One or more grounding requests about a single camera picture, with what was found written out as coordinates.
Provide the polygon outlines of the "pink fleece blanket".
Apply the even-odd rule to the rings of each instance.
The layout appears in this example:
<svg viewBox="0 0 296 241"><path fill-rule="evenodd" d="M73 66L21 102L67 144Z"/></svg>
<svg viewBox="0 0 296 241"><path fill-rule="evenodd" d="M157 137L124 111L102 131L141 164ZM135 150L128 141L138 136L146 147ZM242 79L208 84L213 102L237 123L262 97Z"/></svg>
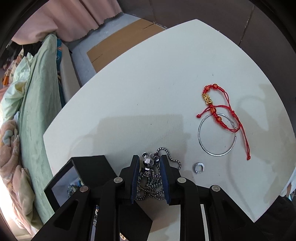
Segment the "pink fleece blanket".
<svg viewBox="0 0 296 241"><path fill-rule="evenodd" d="M15 120L1 126L1 179L12 201L16 224L34 236L43 223L34 207L30 173L21 165L20 136Z"/></svg>

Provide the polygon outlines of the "large silver hoop bangle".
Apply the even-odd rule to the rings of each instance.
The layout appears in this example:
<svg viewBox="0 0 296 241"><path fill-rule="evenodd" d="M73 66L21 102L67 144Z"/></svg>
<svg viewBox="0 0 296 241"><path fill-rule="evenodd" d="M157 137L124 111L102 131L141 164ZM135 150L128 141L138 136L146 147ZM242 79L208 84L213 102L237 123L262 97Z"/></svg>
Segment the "large silver hoop bangle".
<svg viewBox="0 0 296 241"><path fill-rule="evenodd" d="M211 115L207 114L199 124L197 138L207 154L222 157L233 149L237 135L215 124Z"/></svg>

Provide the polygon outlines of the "brown cardboard sheet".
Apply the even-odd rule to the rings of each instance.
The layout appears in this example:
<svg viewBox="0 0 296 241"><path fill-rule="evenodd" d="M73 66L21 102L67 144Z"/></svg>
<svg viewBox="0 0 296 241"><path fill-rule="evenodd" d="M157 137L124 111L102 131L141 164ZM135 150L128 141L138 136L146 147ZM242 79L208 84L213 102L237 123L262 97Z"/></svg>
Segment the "brown cardboard sheet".
<svg viewBox="0 0 296 241"><path fill-rule="evenodd" d="M165 29L140 19L118 30L87 52L95 72L99 72L121 54Z"/></svg>

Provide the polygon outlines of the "black jewelry box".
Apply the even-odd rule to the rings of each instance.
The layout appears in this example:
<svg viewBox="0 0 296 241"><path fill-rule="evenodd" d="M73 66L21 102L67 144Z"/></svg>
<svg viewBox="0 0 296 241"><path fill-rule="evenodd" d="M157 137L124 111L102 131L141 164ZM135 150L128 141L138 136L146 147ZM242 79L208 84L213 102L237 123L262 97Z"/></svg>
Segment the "black jewelry box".
<svg viewBox="0 0 296 241"><path fill-rule="evenodd" d="M71 185L96 188L116 177L104 155L72 157L48 183L44 193L53 211L57 211L68 200Z"/></svg>

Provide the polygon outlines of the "green bed mattress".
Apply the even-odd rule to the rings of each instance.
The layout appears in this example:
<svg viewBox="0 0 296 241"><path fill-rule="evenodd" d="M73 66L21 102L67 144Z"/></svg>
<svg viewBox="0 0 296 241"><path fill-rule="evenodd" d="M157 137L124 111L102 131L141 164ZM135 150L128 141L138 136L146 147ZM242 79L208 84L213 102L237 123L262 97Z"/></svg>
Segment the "green bed mattress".
<svg viewBox="0 0 296 241"><path fill-rule="evenodd" d="M30 63L30 75L20 107L18 125L22 164L30 173L35 193L35 209L43 223L54 214L44 193L53 174L43 135L62 109L56 57L57 37L49 34Z"/></svg>

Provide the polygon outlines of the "pink curtain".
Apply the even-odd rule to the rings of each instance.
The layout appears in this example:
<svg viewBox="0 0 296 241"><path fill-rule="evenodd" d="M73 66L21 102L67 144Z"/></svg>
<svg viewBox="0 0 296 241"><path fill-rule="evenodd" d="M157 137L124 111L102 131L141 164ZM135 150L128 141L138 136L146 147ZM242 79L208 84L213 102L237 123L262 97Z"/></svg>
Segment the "pink curtain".
<svg viewBox="0 0 296 241"><path fill-rule="evenodd" d="M33 44L56 33L64 42L72 42L121 12L117 1L48 1L25 21L12 41Z"/></svg>

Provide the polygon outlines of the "pale green pillow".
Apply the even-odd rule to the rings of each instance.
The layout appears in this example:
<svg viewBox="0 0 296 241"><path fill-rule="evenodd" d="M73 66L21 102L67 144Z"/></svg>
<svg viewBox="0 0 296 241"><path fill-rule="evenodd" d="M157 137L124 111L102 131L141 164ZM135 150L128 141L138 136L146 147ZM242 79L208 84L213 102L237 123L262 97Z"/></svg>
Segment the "pale green pillow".
<svg viewBox="0 0 296 241"><path fill-rule="evenodd" d="M13 81L1 99L1 117L3 123L11 120L18 109L26 92L26 85L31 74L33 56L28 53L22 58L13 74Z"/></svg>

